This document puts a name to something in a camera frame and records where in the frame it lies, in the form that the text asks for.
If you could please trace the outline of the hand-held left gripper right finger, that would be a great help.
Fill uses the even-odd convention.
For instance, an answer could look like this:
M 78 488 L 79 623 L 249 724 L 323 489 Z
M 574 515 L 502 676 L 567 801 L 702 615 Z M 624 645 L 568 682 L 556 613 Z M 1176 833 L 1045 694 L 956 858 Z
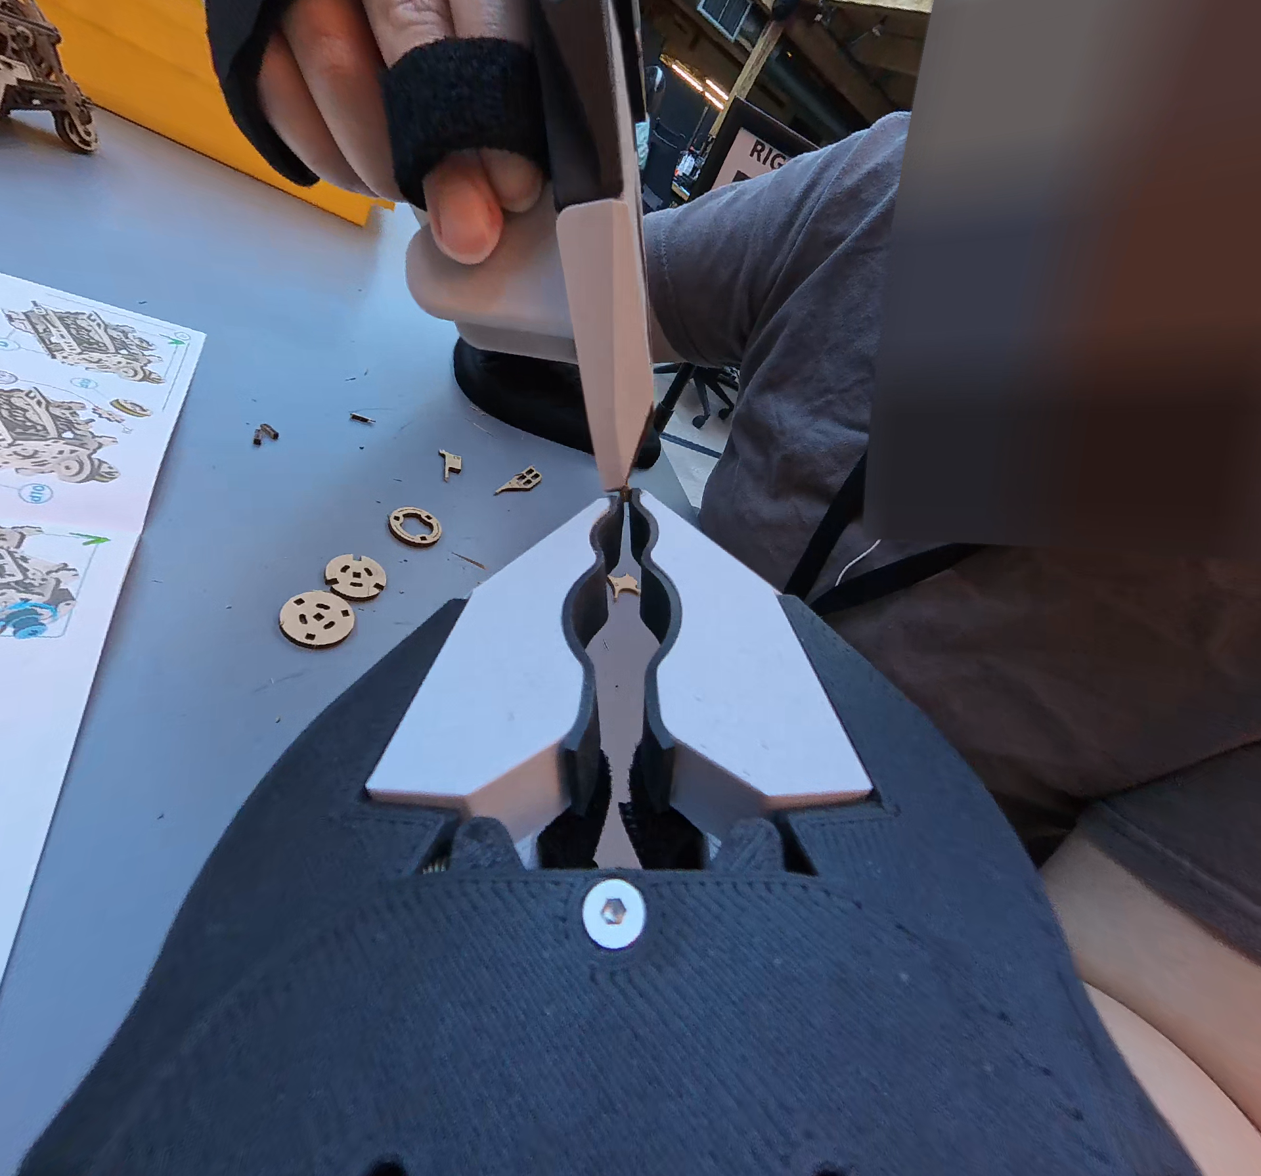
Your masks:
M 643 869 L 701 869 L 730 828 L 855 805 L 872 782 L 780 594 L 656 497 L 627 504 L 646 670 L 627 835 Z

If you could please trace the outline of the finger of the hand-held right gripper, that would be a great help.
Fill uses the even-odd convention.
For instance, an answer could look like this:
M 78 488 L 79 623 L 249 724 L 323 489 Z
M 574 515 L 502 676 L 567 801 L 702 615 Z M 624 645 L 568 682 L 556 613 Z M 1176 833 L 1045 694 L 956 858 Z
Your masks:
M 564 209 L 557 240 L 595 469 L 621 491 L 654 411 L 640 199 Z

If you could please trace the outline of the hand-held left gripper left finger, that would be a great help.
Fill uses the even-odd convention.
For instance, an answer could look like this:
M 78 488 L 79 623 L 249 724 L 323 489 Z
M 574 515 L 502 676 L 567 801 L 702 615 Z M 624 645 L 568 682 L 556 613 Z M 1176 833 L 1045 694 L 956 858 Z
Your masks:
M 595 500 L 476 587 L 365 783 L 381 804 L 499 821 L 526 869 L 602 767 L 593 665 L 624 502 Z

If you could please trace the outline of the person's left forearm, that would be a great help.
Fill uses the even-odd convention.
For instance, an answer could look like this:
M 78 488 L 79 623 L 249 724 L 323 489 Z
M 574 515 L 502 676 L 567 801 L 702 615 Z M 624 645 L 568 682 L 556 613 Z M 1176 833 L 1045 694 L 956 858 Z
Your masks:
M 1041 869 L 1079 981 L 1201 1174 L 1259 1172 L 1259 969 L 1082 828 Z

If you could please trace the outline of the grey desk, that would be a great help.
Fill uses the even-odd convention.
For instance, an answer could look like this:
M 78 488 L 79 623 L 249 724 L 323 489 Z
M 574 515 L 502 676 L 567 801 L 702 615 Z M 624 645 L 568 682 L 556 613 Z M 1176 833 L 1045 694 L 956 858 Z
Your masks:
M 199 869 L 288 744 L 483 571 L 599 493 L 591 461 L 471 409 L 404 286 L 410 213 L 364 228 L 115 117 L 100 151 L 2 128 L 2 271 L 205 342 L 119 596 L 2 984 L 2 1174 L 112 1039 Z M 358 412 L 375 419 L 361 426 Z M 272 426 L 276 441 L 251 445 Z M 438 450 L 463 458 L 442 480 Z M 533 466 L 534 491 L 494 496 Z M 388 515 L 433 514 L 402 545 Z M 330 649 L 277 615 L 364 554 L 387 587 Z

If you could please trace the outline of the black office chair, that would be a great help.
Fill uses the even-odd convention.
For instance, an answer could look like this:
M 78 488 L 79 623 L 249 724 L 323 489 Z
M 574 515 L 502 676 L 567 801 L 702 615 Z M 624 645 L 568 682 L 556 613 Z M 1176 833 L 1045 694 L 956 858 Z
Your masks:
M 692 424 L 696 428 L 701 428 L 711 418 L 711 396 L 715 396 L 720 404 L 717 419 L 727 420 L 734 411 L 735 403 L 732 396 L 727 393 L 727 389 L 738 392 L 739 378 L 736 371 L 731 369 L 702 367 L 686 363 L 658 363 L 654 365 L 652 373 L 654 376 L 670 374 L 670 386 L 656 404 L 652 416 L 652 427 L 656 432 L 662 434 L 667 427 L 688 385 L 693 386 L 701 407 L 701 412 L 692 419 Z

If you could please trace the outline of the round wooden disc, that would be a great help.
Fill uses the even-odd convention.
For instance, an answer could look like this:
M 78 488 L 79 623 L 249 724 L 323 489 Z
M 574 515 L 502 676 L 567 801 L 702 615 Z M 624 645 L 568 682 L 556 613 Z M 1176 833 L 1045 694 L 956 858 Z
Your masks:
M 277 615 L 283 637 L 304 649 L 330 649 L 354 632 L 354 611 L 349 600 L 329 591 L 314 590 L 289 598 Z
M 365 602 L 384 592 L 387 577 L 384 568 L 376 560 L 364 554 L 345 553 L 325 565 L 323 584 L 338 599 Z

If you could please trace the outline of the person's grey shirt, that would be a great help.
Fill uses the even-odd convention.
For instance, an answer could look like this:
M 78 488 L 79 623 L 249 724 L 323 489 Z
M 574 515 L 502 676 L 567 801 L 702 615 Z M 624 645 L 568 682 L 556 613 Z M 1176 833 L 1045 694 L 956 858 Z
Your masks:
M 739 374 L 701 530 L 789 581 L 869 442 L 908 115 L 644 222 L 673 354 Z M 822 618 L 965 759 L 1037 862 L 1080 817 L 1258 959 L 1258 565 L 986 548 Z

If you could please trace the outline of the black framed sign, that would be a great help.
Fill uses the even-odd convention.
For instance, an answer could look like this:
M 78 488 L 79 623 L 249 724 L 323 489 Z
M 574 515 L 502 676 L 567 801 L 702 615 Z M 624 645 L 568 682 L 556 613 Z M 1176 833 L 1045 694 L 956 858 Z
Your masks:
M 715 189 L 780 170 L 816 145 L 750 105 L 732 99 L 692 185 L 693 198 Z

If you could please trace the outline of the instruction booklet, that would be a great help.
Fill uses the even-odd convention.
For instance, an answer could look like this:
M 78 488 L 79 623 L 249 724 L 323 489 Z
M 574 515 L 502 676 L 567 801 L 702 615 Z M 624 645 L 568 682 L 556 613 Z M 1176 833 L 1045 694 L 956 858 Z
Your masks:
M 1 968 L 204 336 L 1 277 Z

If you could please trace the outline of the yellow storage bin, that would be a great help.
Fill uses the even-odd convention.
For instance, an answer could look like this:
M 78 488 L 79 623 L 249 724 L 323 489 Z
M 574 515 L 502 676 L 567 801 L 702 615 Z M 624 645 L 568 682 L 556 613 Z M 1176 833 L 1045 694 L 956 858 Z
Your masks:
M 37 0 L 67 73 L 98 107 L 323 212 L 364 225 L 383 199 L 273 174 L 235 128 L 212 71 L 200 0 Z

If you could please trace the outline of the wooden mechanical model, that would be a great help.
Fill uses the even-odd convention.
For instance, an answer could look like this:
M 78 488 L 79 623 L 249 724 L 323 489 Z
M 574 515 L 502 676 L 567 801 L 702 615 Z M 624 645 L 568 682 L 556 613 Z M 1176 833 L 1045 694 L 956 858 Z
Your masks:
M 93 106 L 64 72 L 60 41 L 36 0 L 1 0 L 1 119 L 16 111 L 46 111 L 64 145 L 94 155 Z

